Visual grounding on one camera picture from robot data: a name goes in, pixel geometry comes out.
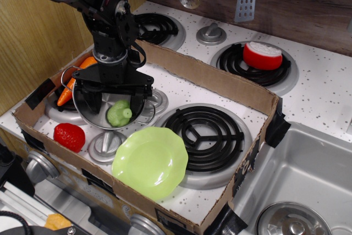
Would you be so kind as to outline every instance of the green toy vegetable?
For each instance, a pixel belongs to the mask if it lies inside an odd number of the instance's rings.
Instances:
[[[130,122],[132,110],[127,100],[117,101],[107,113],[109,123],[114,127],[123,127]]]

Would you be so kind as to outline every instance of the red strawberry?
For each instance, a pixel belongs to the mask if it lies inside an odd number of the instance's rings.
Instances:
[[[79,152],[86,141],[86,137],[84,131],[77,125],[61,123],[55,127],[54,140],[71,151]]]

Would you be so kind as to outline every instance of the pot handle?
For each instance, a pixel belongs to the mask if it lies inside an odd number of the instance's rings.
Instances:
[[[64,83],[64,76],[65,76],[67,70],[70,69],[70,68],[76,68],[77,70],[82,70],[82,68],[79,68],[78,66],[72,65],[72,66],[68,67],[68,68],[62,73],[62,75],[61,75],[61,84],[62,84],[65,88],[67,88],[68,90],[70,90],[70,91],[72,92],[72,89],[69,88],[68,86],[66,86],[65,83]]]
[[[153,116],[148,122],[135,121],[136,123],[140,123],[142,125],[148,125],[149,123],[151,123],[153,121],[153,119],[155,117],[155,113],[156,113],[156,109],[155,109],[154,104],[152,102],[150,102],[149,100],[146,100],[146,102],[148,102],[152,106],[152,108],[153,108]]]

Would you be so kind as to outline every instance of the white speckled countertop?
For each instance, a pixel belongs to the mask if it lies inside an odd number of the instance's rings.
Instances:
[[[144,3],[135,14],[148,12],[167,14],[178,19],[185,28],[186,39],[177,51],[208,64],[221,48],[236,42],[262,41],[285,50],[296,61],[299,70],[298,83],[290,92],[282,96],[285,119],[289,122],[302,123],[348,142],[352,141],[352,135],[347,133],[352,120],[352,87],[350,85],[352,58],[151,2]],[[198,43],[196,40],[197,31],[204,26],[209,26],[212,22],[218,23],[218,26],[225,30],[227,39],[217,46],[205,46]],[[212,102],[238,115],[248,126],[253,139],[266,118],[262,113],[199,88],[182,78],[172,76],[155,65],[147,64],[140,71],[153,76],[155,79],[153,87],[162,90],[168,96],[168,109],[189,103]],[[0,127],[22,139],[20,130],[11,114],[17,106],[0,117]],[[55,122],[44,116],[36,124],[36,129],[52,137],[55,125]],[[87,134],[87,139],[92,139],[101,132],[101,130],[91,128],[91,125],[84,127],[90,131]],[[130,134],[132,132],[134,129],[124,133]],[[87,144],[80,154],[89,160]],[[104,169],[109,171],[110,167],[104,166]],[[211,209],[222,190],[223,188],[194,191],[178,187],[173,194],[159,203],[199,223]]]
[[[299,80],[290,92],[282,96],[285,119],[352,142],[352,135],[347,133],[352,121],[351,57],[151,2],[144,3],[135,13],[147,12],[167,14],[178,19],[185,27],[186,40],[177,51],[205,63],[210,63],[212,57],[224,46],[242,41],[267,42],[287,51],[297,63]],[[225,30],[226,41],[217,46],[198,43],[197,31],[212,22]]]

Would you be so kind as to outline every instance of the silver pot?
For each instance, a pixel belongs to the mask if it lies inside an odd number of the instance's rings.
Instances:
[[[72,67],[74,67],[76,69],[81,69],[76,66],[71,66],[69,68],[72,68]],[[63,77],[69,68],[67,68],[61,76],[61,84],[63,86],[65,86],[67,89],[69,89],[69,88],[63,83],[63,79],[64,79]],[[109,110],[110,107],[112,107],[119,100],[127,100],[130,102],[131,96],[103,93],[101,108],[100,108],[99,113],[97,114],[97,113],[94,113],[91,111],[88,104],[85,102],[82,93],[78,89],[75,89],[75,87],[76,87],[76,83],[73,86],[72,97],[73,97],[73,103],[74,103],[79,115],[81,115],[81,117],[87,123],[90,123],[98,128],[105,129],[105,130],[117,130],[117,129],[126,128],[134,122],[148,125],[154,119],[154,116],[156,113],[154,104],[152,104],[148,100],[143,100],[142,107],[141,107],[139,113],[133,113],[133,116],[131,117],[130,122],[127,125],[122,126],[122,127],[114,127],[109,123],[109,121],[107,119],[107,111]],[[143,113],[143,110],[146,106],[146,103],[150,104],[151,107],[153,108],[153,115],[151,116],[151,118],[147,122],[138,121],[138,118]]]

